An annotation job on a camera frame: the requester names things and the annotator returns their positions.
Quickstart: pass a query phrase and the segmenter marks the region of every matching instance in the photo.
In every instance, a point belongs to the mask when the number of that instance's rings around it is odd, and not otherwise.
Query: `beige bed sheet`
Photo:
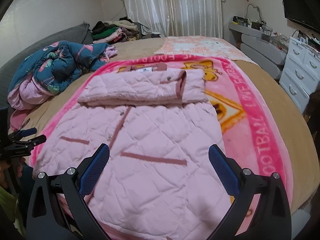
[[[164,38],[119,43],[116,44],[118,56],[112,58],[111,61],[152,56],[163,44]],[[290,97],[264,70],[255,64],[241,60],[235,63],[260,91],[287,146],[294,182],[291,212],[295,212],[313,195],[320,183],[319,162],[307,124]],[[25,119],[25,121],[30,119],[25,129],[36,127],[37,134],[41,134],[49,120],[89,76],[90,74],[82,76],[63,93],[34,109]]]

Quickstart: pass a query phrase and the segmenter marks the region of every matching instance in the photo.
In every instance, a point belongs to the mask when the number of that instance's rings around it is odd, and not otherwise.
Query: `silver bolt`
[[[251,174],[251,170],[245,168],[242,170],[242,172],[244,173],[244,175],[250,175]]]
[[[67,173],[68,173],[69,175],[72,175],[72,174],[74,174],[75,172],[76,172],[76,169],[75,169],[75,168],[70,168],[70,169],[67,170]]]
[[[280,178],[280,174],[279,173],[274,173],[272,174],[272,176],[275,178],[275,179],[279,179]]]
[[[40,173],[38,174],[38,178],[39,178],[39,179],[42,179],[44,176],[45,176],[45,173],[44,173],[44,172],[40,172]]]

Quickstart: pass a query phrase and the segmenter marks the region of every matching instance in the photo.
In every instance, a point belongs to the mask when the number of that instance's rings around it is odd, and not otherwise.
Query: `television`
[[[305,0],[283,0],[284,17],[320,33],[320,24]]]

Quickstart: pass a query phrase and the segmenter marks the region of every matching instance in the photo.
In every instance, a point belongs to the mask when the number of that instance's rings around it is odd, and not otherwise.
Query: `green garment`
[[[22,226],[22,217],[17,207],[17,196],[13,196],[0,186],[0,205],[9,218],[10,222],[14,223],[14,226],[24,235],[24,229]]]
[[[106,38],[106,37],[109,37],[112,33],[114,33],[119,27],[113,27],[111,29],[108,29],[102,33],[99,33],[99,34],[96,34],[96,35],[92,35],[92,39],[94,41],[96,40],[100,40],[100,39],[103,39],[103,38]]]

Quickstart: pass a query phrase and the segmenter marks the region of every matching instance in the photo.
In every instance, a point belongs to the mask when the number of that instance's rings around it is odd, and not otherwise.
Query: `drawer handle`
[[[295,49],[293,49],[293,52],[296,54],[296,55],[299,55],[300,52],[296,51]]]
[[[297,76],[300,80],[304,79],[304,76],[301,75],[301,74],[299,74],[297,70],[296,70],[296,76]]]
[[[294,91],[294,90],[291,88],[291,85],[289,85],[289,91],[290,91],[290,93],[291,93],[293,96],[295,96],[295,95],[297,94],[297,92]]]
[[[317,68],[317,66],[316,66],[315,64],[313,64],[311,60],[310,60],[310,65],[311,65],[311,67],[313,67],[313,68]]]

